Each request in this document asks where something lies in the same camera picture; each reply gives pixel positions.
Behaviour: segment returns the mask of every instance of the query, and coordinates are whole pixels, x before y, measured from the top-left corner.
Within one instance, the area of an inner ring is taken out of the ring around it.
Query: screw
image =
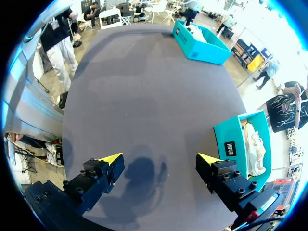
[[[76,188],[75,190],[76,190],[76,192],[77,192],[79,195],[83,195],[83,194],[84,194],[83,189],[80,188],[80,187]]]
[[[50,192],[49,192],[49,191],[45,191],[45,192],[43,192],[43,195],[44,195],[45,197],[49,197],[49,196],[50,196]]]
[[[234,172],[234,175],[236,176],[236,177],[238,177],[239,175],[240,175],[240,171],[239,170],[236,170],[235,172]]]
[[[244,192],[245,192],[245,189],[243,189],[243,188],[239,188],[239,189],[236,191],[236,193],[237,193],[238,196],[242,196],[242,195],[244,194]]]
[[[81,174],[82,176],[85,176],[85,175],[86,175],[86,171],[85,171],[85,170],[81,170],[81,171],[80,171],[80,174]]]
[[[256,181],[253,181],[250,183],[249,188],[250,189],[256,189],[257,188],[258,183]]]
[[[96,173],[91,174],[91,176],[92,176],[95,180],[97,180],[97,179],[98,179],[98,176],[97,176],[97,174],[96,174]]]
[[[229,179],[229,175],[228,174],[223,175],[223,180],[228,180],[228,179]]]
[[[41,202],[41,200],[42,200],[42,198],[41,198],[40,196],[38,196],[38,197],[35,199],[36,203]]]

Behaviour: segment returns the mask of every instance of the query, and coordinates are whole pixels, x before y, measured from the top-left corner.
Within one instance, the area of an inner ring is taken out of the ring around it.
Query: table
[[[110,194],[84,217],[115,230],[223,230],[235,219],[195,170],[218,157],[213,126],[245,112],[224,66],[188,60],[172,27],[99,31],[83,56],[63,122],[69,180],[90,158],[124,153]]]

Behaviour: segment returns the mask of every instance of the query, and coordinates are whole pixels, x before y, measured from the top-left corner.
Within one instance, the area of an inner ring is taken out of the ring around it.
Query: black label
[[[236,149],[234,141],[225,143],[226,156],[236,156]]]

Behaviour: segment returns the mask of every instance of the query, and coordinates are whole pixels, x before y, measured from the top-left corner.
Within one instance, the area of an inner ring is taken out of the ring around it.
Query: black shirt
[[[91,9],[90,7],[87,8],[87,10],[85,11],[84,16],[83,16],[84,20],[86,20],[87,19],[87,15],[88,14],[92,14],[94,12],[94,10],[95,10],[95,8],[93,8],[93,9]]]
[[[47,52],[51,47],[65,39],[69,36],[68,28],[64,25],[62,21],[63,18],[68,18],[71,14],[72,10],[67,9],[63,13],[56,16],[54,19],[58,21],[59,27],[55,30],[52,28],[51,23],[48,22],[47,28],[45,29],[44,33],[41,35],[40,40],[45,52]]]
[[[291,88],[297,82],[287,82],[285,83],[285,87]],[[304,90],[304,87],[299,84],[301,88],[301,92]],[[301,95],[302,100],[307,99],[306,92],[303,92]],[[273,131],[276,133],[278,131],[284,131],[288,128],[292,128],[295,126],[295,115],[296,115],[296,104],[291,105],[290,109],[287,111],[283,111],[282,105],[286,103],[295,102],[295,96],[293,94],[287,95],[277,95],[276,97],[268,100],[266,102],[266,106],[269,112],[269,119],[272,125]],[[308,102],[304,102],[301,105],[300,111],[300,121],[299,127],[303,127],[308,121]]]

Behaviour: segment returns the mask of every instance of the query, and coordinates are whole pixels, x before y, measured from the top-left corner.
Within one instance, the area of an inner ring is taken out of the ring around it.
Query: teal shoe box
[[[177,20],[173,27],[173,36],[188,59],[223,65],[230,57],[231,51],[217,36],[202,26],[197,25],[207,43],[196,40],[184,27],[184,21]]]
[[[240,114],[214,126],[219,157],[221,160],[230,159],[236,161],[237,170],[241,172],[243,177],[248,178],[249,161],[246,157],[245,136],[241,125],[241,121],[245,119],[254,126],[255,131],[258,131],[266,150],[263,157],[265,172],[249,178],[250,181],[256,181],[258,183],[257,190],[260,191],[271,174],[270,133],[263,110]]]

